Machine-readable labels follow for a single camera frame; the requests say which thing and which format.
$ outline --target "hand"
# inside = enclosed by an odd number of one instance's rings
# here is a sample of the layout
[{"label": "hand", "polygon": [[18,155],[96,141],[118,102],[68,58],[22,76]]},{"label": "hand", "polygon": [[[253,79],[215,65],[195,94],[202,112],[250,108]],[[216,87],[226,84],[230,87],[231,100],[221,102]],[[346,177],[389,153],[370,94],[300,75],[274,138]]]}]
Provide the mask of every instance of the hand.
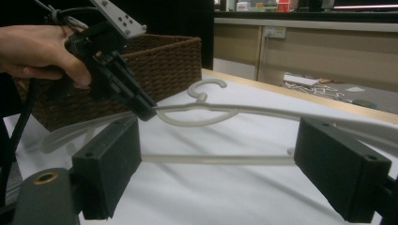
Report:
[{"label": "hand", "polygon": [[65,71],[75,87],[85,88],[91,76],[84,63],[69,53],[66,26],[17,25],[0,27],[0,72],[21,78],[57,80]]}]

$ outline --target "brown basket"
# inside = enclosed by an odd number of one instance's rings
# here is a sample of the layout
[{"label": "brown basket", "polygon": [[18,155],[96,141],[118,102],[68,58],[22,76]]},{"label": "brown basket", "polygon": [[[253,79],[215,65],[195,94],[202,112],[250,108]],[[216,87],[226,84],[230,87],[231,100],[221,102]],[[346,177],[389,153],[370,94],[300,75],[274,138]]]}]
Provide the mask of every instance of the brown basket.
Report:
[{"label": "brown basket", "polygon": [[[186,90],[201,80],[201,40],[199,37],[143,35],[136,37],[121,52],[134,72],[135,80],[155,101]],[[29,81],[15,79],[22,99]],[[94,101],[88,90],[75,90],[61,102],[45,96],[52,81],[40,81],[38,98],[32,114],[48,130],[126,112],[124,105],[113,100]]]}]

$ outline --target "white table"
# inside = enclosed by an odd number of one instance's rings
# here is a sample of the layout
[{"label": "white table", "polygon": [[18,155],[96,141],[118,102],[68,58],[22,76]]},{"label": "white table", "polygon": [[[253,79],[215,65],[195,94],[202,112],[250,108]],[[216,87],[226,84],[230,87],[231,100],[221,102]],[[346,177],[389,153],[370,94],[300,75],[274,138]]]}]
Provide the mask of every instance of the white table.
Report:
[{"label": "white table", "polygon": [[[212,78],[207,74],[217,75],[204,70],[204,79]],[[235,103],[321,113],[355,120],[376,121],[398,129],[396,123],[394,125],[392,122],[379,121],[358,113],[325,106],[328,105],[327,102],[322,105],[277,94],[263,89],[263,84],[248,86],[226,81],[228,87],[225,89],[212,84],[201,86],[198,91],[206,91],[207,102],[211,103]],[[159,104],[192,101],[193,99],[184,92],[169,97]],[[184,112],[179,113],[178,117],[203,118],[208,115],[209,112]],[[15,121],[16,117],[7,119],[8,127],[12,128]],[[165,124],[155,117],[148,122],[140,121],[142,153],[285,156],[287,149],[295,146],[298,125],[297,121],[239,114],[216,125],[183,128]],[[38,142],[47,134],[48,131],[34,118],[29,120],[17,151],[23,178],[48,168],[70,167],[70,157],[65,147],[48,155],[38,150]],[[398,173],[397,158],[381,153],[393,160],[390,176],[395,178]],[[379,220],[379,216],[375,215],[373,224],[378,224]],[[107,221],[81,219],[81,222],[107,225],[346,224],[297,166],[187,165],[148,162],[143,162],[131,178],[116,208],[114,218]]]}]

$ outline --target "white clothes hanger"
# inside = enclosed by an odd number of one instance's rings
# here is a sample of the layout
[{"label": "white clothes hanger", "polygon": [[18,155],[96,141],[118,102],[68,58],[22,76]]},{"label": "white clothes hanger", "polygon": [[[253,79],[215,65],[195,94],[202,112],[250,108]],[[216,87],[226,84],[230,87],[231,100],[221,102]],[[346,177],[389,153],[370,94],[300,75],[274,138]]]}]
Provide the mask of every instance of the white clothes hanger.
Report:
[{"label": "white clothes hanger", "polygon": [[[200,85],[216,83],[220,87],[227,86],[226,82],[218,79],[208,79],[196,82],[188,89],[188,95],[196,98],[196,102],[182,105],[168,105],[155,107],[158,117],[171,125],[181,127],[200,127],[220,123],[226,119],[232,118],[239,113],[260,114],[265,116],[273,116],[278,118],[290,119],[298,121],[301,117],[313,118],[325,123],[334,125],[335,127],[351,134],[354,138],[378,144],[381,147],[387,147],[390,150],[398,152],[398,129],[372,122],[353,121],[338,117],[330,117],[320,114],[306,112],[292,112],[279,109],[242,106],[242,105],[225,105],[206,103],[207,93],[197,93],[195,89]],[[179,121],[171,118],[167,113],[186,112],[190,110],[209,110],[214,112],[225,112],[225,114],[212,119],[203,121]],[[41,151],[43,153],[51,153],[60,146],[72,142],[77,137],[85,135],[84,143],[88,143],[94,136],[95,128],[111,123],[112,121],[131,115],[131,112],[123,112],[110,115],[79,124],[62,127],[53,131],[41,142]],[[68,150],[73,153],[77,149],[69,145]],[[162,163],[199,163],[199,164],[245,164],[245,165],[294,165],[292,151],[286,156],[176,156],[176,155],[142,155],[143,161],[162,162]]]}]

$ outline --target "electrical outlet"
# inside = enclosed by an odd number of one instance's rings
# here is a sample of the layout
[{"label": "electrical outlet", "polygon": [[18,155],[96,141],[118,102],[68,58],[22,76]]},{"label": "electrical outlet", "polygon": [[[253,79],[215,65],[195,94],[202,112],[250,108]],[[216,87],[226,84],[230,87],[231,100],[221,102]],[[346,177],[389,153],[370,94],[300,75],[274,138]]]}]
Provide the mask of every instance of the electrical outlet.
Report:
[{"label": "electrical outlet", "polygon": [[265,37],[269,38],[286,38],[286,27],[266,26]]}]

